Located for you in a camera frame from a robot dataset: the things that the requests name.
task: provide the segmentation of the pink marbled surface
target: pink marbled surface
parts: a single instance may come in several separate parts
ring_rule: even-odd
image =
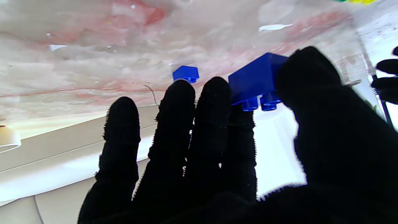
[[[153,105],[180,65],[197,95],[256,57],[321,48],[344,81],[365,64],[341,3],[317,0],[15,0],[0,3],[0,114],[24,120],[106,110],[120,96]],[[258,31],[264,25],[293,24]],[[50,50],[49,45],[66,45]]]

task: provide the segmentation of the small blue block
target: small blue block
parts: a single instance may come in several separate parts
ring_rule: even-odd
[[[199,72],[197,67],[181,66],[173,72],[174,81],[177,79],[185,79],[189,83],[195,83],[199,79]]]
[[[228,77],[232,91],[232,105],[241,105],[244,111],[258,108],[260,97],[263,111],[276,110],[282,101],[276,94],[274,80],[288,57],[266,53]]]

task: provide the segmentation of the lego stud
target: lego stud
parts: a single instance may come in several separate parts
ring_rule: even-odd
[[[199,79],[199,72],[197,67],[181,66],[173,72],[174,81],[178,79],[185,79],[190,84],[195,83]]]
[[[276,110],[276,104],[278,100],[272,100],[270,98],[269,94],[263,95],[263,97],[260,98],[260,103],[261,103],[261,110],[262,111],[272,111]]]
[[[250,98],[242,103],[243,111],[253,111],[258,109],[257,97]]]
[[[261,97],[261,99],[260,99],[261,104],[266,104],[266,105],[276,105],[282,102],[275,92],[269,92],[263,94],[263,97]]]
[[[276,104],[275,104],[275,105],[261,104],[261,110],[262,110],[262,111],[272,111],[272,110],[276,110]]]

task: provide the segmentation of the black glove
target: black glove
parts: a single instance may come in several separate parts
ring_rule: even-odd
[[[306,94],[314,90],[341,87],[332,63],[315,47],[297,50],[280,69],[275,87],[283,103],[295,109],[308,106]]]
[[[393,54],[398,56],[398,47],[394,49]],[[376,79],[373,81],[372,87],[377,89],[380,99],[398,104],[398,59],[381,61],[376,68],[385,73],[396,75],[395,77]]]

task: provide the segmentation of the finger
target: finger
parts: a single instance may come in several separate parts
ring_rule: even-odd
[[[133,100],[119,98],[109,109],[96,183],[87,193],[78,222],[121,213],[129,209],[138,180],[137,159],[140,141],[138,110]]]
[[[393,103],[398,104],[398,90],[387,90],[382,91],[379,93],[380,99]]]
[[[182,167],[189,147],[195,113],[195,90],[184,80],[176,81],[165,93],[156,117],[158,127],[149,149],[150,161],[135,194],[133,204],[153,206],[177,198],[181,193]],[[155,192],[162,190],[161,197]]]
[[[257,198],[256,147],[253,112],[232,106],[228,144],[222,157],[222,191],[234,192],[248,201]]]
[[[398,59],[387,59],[377,64],[376,68],[388,74],[398,75]]]
[[[398,89],[398,78],[383,77],[376,79],[373,81],[372,87],[376,88],[377,90]]]
[[[394,55],[398,56],[398,47],[396,47],[392,53],[393,53]]]
[[[219,163],[228,136],[230,92],[229,84],[215,77],[204,85],[198,101],[185,171],[187,190],[196,200],[205,201],[218,191]]]

